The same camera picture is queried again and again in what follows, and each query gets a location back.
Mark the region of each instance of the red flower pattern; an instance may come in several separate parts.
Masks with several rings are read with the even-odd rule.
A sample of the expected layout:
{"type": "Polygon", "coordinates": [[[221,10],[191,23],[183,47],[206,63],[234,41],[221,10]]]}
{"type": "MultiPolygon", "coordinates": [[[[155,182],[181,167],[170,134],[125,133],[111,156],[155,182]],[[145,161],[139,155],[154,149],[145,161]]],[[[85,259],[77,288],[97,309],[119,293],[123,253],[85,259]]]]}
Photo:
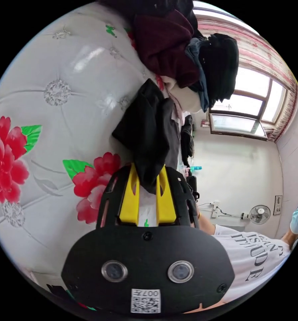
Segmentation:
{"type": "Polygon", "coordinates": [[[84,172],[73,177],[74,194],[83,197],[76,206],[79,221],[86,224],[97,221],[101,197],[112,174],[120,168],[120,162],[118,154],[107,152],[94,160],[94,168],[86,166],[84,172]]]}
{"type": "Polygon", "coordinates": [[[159,86],[160,90],[163,91],[164,88],[165,88],[165,85],[163,83],[162,78],[159,75],[156,75],[156,81],[158,83],[158,86],[159,86]]]}
{"type": "Polygon", "coordinates": [[[131,40],[131,46],[136,50],[135,38],[132,31],[127,31],[128,37],[131,40]]]}
{"type": "Polygon", "coordinates": [[[5,200],[18,203],[19,185],[24,184],[29,176],[24,163],[19,158],[26,153],[24,146],[27,137],[20,127],[10,131],[11,119],[4,116],[0,119],[0,203],[5,200]]]}

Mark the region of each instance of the curtain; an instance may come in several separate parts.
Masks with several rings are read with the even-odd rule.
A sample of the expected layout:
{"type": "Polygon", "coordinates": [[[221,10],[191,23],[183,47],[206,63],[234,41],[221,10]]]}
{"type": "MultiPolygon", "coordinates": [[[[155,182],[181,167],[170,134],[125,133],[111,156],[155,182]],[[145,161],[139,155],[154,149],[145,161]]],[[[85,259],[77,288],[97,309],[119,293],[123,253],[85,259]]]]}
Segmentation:
{"type": "Polygon", "coordinates": [[[261,36],[224,20],[199,18],[199,16],[197,18],[198,29],[204,36],[222,33],[237,40],[241,67],[249,67],[264,73],[287,89],[286,99],[275,125],[266,124],[265,128],[269,140],[276,142],[292,117],[298,94],[298,85],[287,64],[261,36]]]}

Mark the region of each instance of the window frame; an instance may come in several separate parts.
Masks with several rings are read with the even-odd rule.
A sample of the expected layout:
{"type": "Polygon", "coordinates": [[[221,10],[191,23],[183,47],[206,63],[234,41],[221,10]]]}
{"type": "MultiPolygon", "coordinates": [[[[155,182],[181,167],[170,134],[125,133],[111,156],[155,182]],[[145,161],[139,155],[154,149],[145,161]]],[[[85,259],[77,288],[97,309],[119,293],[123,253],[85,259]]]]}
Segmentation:
{"type": "Polygon", "coordinates": [[[254,116],[253,117],[248,117],[246,115],[233,115],[233,114],[227,114],[227,113],[209,113],[209,124],[210,124],[210,133],[211,134],[216,134],[216,135],[226,135],[226,136],[238,136],[238,137],[245,137],[245,138],[251,138],[251,139],[257,139],[257,140],[262,140],[262,141],[268,141],[268,136],[267,133],[264,129],[264,126],[262,124],[262,122],[259,119],[256,119],[254,116]],[[214,129],[214,124],[213,124],[213,120],[212,120],[212,115],[220,115],[220,116],[237,116],[238,118],[244,118],[244,119],[251,119],[251,120],[255,120],[258,121],[260,126],[262,127],[265,136],[261,137],[261,136],[256,136],[253,134],[242,134],[239,132],[232,132],[232,131],[221,131],[221,130],[215,130],[214,129]]]}
{"type": "Polygon", "coordinates": [[[213,9],[206,9],[206,8],[198,8],[198,7],[194,7],[194,14],[198,20],[198,24],[199,24],[199,20],[204,20],[204,19],[212,19],[214,21],[217,22],[226,22],[226,24],[234,26],[234,27],[241,27],[242,29],[251,32],[252,34],[255,34],[257,36],[260,36],[260,34],[254,30],[253,28],[251,28],[250,26],[248,26],[245,22],[243,22],[242,20],[240,20],[239,18],[231,15],[230,13],[224,13],[221,11],[217,11],[217,10],[213,10],[213,9]],[[213,17],[211,15],[208,15],[208,12],[212,12],[212,13],[217,13],[219,15],[222,15],[223,17],[213,17]],[[229,21],[226,19],[226,17],[233,19],[233,21],[229,21]]]}
{"type": "Polygon", "coordinates": [[[254,98],[257,100],[261,100],[262,101],[262,105],[260,107],[259,113],[258,115],[251,115],[248,113],[239,113],[239,112],[234,112],[234,111],[230,111],[230,110],[214,110],[212,108],[209,109],[209,113],[210,114],[225,114],[225,115],[231,115],[231,116],[239,116],[239,117],[247,117],[247,118],[251,118],[251,119],[255,119],[260,121],[261,124],[267,124],[267,125],[276,125],[278,119],[281,116],[282,110],[283,110],[283,106],[286,102],[287,99],[287,94],[288,94],[288,89],[281,84],[279,81],[277,81],[276,79],[273,79],[272,77],[270,77],[268,74],[264,73],[264,72],[260,72],[259,70],[257,70],[256,68],[251,68],[245,65],[239,65],[239,67],[244,68],[244,69],[250,69],[253,71],[256,71],[258,73],[261,73],[267,77],[269,77],[269,85],[268,85],[268,90],[267,90],[267,95],[266,97],[263,97],[261,95],[257,95],[248,91],[243,91],[243,90],[235,90],[234,91],[234,95],[238,95],[238,96],[245,96],[245,97],[250,97],[250,98],[254,98]],[[272,90],[272,86],[273,86],[273,81],[277,82],[279,85],[281,85],[283,87],[283,89],[285,90],[283,99],[282,99],[282,103],[280,106],[278,106],[277,108],[279,108],[279,112],[277,113],[277,116],[275,118],[274,121],[267,121],[267,120],[262,120],[262,117],[265,113],[268,101],[269,101],[269,97],[271,94],[271,90],[272,90]]]}

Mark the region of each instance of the qr code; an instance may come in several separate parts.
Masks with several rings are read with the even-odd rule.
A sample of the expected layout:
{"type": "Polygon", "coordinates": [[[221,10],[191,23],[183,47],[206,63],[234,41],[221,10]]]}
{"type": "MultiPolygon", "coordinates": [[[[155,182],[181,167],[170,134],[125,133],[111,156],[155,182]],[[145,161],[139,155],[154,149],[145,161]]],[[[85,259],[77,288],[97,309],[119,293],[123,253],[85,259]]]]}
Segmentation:
{"type": "Polygon", "coordinates": [[[160,313],[160,290],[132,289],[131,294],[132,313],[160,313]]]}

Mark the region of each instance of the wall socket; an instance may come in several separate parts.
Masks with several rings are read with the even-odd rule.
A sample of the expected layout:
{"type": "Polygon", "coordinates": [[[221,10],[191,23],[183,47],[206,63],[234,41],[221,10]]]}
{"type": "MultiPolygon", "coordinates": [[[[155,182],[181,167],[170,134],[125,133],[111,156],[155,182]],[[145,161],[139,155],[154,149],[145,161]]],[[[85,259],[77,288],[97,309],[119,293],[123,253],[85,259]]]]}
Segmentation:
{"type": "Polygon", "coordinates": [[[219,201],[214,201],[213,202],[213,210],[212,210],[212,213],[211,213],[211,217],[212,218],[216,218],[219,215],[220,210],[219,210],[219,208],[217,208],[217,206],[219,207],[219,204],[220,204],[219,201]]]}

